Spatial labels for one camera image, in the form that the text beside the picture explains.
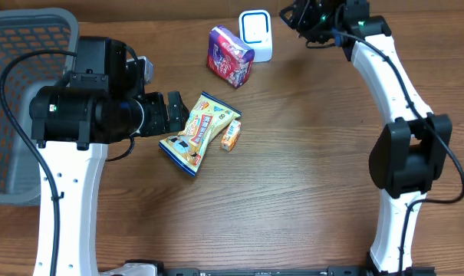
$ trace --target pink package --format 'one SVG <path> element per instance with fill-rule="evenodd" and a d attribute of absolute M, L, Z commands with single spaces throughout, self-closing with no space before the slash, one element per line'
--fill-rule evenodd
<path fill-rule="evenodd" d="M 254 50 L 223 25 L 209 33 L 208 67 L 233 87 L 241 87 L 247 80 L 254 61 Z"/>

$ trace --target snack bag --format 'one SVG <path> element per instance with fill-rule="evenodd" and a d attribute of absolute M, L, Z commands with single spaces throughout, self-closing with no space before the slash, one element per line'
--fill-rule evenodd
<path fill-rule="evenodd" d="M 208 68 L 235 88 L 248 80 L 254 55 L 254 49 L 223 25 L 214 27 L 209 33 Z"/>
<path fill-rule="evenodd" d="M 196 176 L 209 142 L 242 112 L 202 92 L 191 110 L 186 128 L 161 140 L 159 146 L 191 176 Z"/>

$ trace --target white device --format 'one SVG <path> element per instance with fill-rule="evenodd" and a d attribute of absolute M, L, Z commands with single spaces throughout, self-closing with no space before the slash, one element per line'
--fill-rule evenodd
<path fill-rule="evenodd" d="M 272 58 L 271 16 L 265 10 L 244 11 L 239 16 L 240 39 L 254 49 L 254 62 Z"/>

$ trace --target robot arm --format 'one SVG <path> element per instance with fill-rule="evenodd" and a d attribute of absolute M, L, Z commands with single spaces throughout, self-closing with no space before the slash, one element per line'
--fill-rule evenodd
<path fill-rule="evenodd" d="M 295 1 L 280 16 L 310 42 L 323 44 L 333 38 L 358 69 L 375 99 L 385 127 L 369 160 L 371 178 L 380 189 L 380 213 L 367 268 L 375 275 L 392 275 L 399 271 L 401 251 L 402 269 L 417 270 L 411 268 L 410 249 L 420 205 L 410 213 L 404 248 L 400 249 L 407 206 L 426 198 L 432 181 L 441 174 L 446 157 L 442 146 L 410 109 L 409 101 L 446 145 L 452 125 L 447 116 L 435 117 L 423 102 L 397 57 L 391 30 L 382 17 L 370 17 L 369 7 L 366 0 Z M 352 36 L 364 39 L 392 61 L 410 99 L 404 97 L 401 83 L 385 57 Z M 412 138 L 420 140 L 420 144 L 411 145 Z"/>
<path fill-rule="evenodd" d="M 385 34 L 377 34 L 366 37 L 365 40 L 388 55 L 397 66 L 418 112 L 423 117 L 427 117 L 428 114 L 433 113 L 410 83 L 397 57 L 393 38 Z M 371 95 L 377 103 L 383 124 L 394 123 L 397 118 L 403 118 L 405 121 L 416 120 L 413 112 L 407 106 L 407 101 L 403 96 L 400 84 L 392 68 L 381 56 L 365 44 L 356 42 L 353 47 L 351 61 L 370 88 Z M 398 271 L 399 246 L 407 206 L 416 200 L 425 199 L 426 195 L 427 193 L 422 194 L 420 191 L 416 191 L 404 193 L 398 199 L 394 199 L 386 190 L 380 190 L 380 213 L 378 215 L 377 234 L 370 249 L 371 261 L 379 272 L 396 273 Z M 419 210 L 420 205 L 410 215 L 404 248 L 403 270 L 412 266 L 410 249 Z"/>
<path fill-rule="evenodd" d="M 145 57 L 127 60 L 126 47 L 109 38 L 80 38 L 74 71 L 54 86 L 41 88 L 31 101 L 31 138 L 37 140 L 61 197 L 56 275 L 99 275 L 97 197 L 108 144 L 179 131 L 189 117 L 179 92 L 169 93 L 168 114 L 162 94 L 144 93 L 143 83 L 151 81 L 152 65 Z M 40 170 L 35 276 L 51 274 L 54 243 L 51 188 Z M 157 267 L 131 262 L 100 275 L 117 274 L 156 276 Z"/>

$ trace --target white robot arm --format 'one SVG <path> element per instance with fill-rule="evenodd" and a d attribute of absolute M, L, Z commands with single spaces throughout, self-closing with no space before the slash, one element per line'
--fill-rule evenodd
<path fill-rule="evenodd" d="M 414 107 L 419 114 L 426 117 L 427 114 L 433 113 L 431 108 L 423 102 L 407 77 L 397 57 L 393 38 L 385 34 L 377 34 L 366 37 L 365 40 L 386 54 L 397 66 L 410 98 L 414 102 Z M 407 106 L 400 83 L 392 68 L 379 54 L 365 44 L 356 42 L 351 58 L 353 65 L 358 69 L 370 88 L 371 95 L 375 99 L 382 117 L 383 125 L 393 123 L 397 118 L 403 118 L 405 121 L 417 119 L 412 110 Z M 419 191 L 408 192 L 400 195 L 398 199 L 394 199 L 386 190 L 380 190 L 380 213 L 378 215 L 377 235 L 370 249 L 370 256 L 378 271 L 386 271 L 388 273 L 398 271 L 399 246 L 407 206 L 416 200 L 425 199 L 426 195 L 427 193 L 421 194 Z M 404 248 L 403 270 L 412 266 L 410 249 L 419 210 L 420 205 L 410 215 Z"/>
<path fill-rule="evenodd" d="M 88 150 L 78 150 L 76 143 L 49 141 L 39 151 L 56 179 L 59 193 L 63 193 L 60 200 L 61 229 L 56 275 L 156 276 L 154 264 L 129 263 L 100 274 L 97 270 L 97 197 L 100 175 L 107 158 L 107 145 L 92 143 Z M 41 217 L 34 276 L 50 275 L 53 231 L 51 190 L 41 169 Z"/>

